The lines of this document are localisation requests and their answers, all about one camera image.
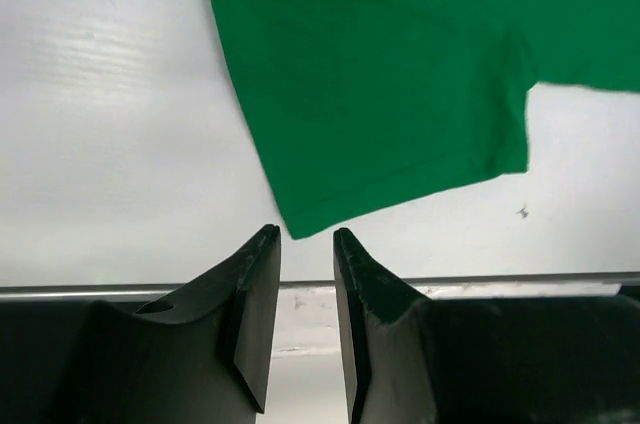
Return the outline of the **green t-shirt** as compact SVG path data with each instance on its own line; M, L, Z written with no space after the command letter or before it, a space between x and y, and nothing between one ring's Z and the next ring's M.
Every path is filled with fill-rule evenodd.
M211 0L295 239L528 167L537 83L639 88L639 0Z

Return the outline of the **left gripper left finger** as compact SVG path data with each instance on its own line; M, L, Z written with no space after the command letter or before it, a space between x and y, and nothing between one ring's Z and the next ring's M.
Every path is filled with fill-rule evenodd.
M142 301L1 299L5 423L252 423L265 410L275 225Z

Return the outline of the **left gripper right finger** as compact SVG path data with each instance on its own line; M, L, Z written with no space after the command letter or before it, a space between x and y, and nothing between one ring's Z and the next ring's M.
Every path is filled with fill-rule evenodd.
M433 299L333 235L353 423L635 423L639 277L612 295Z

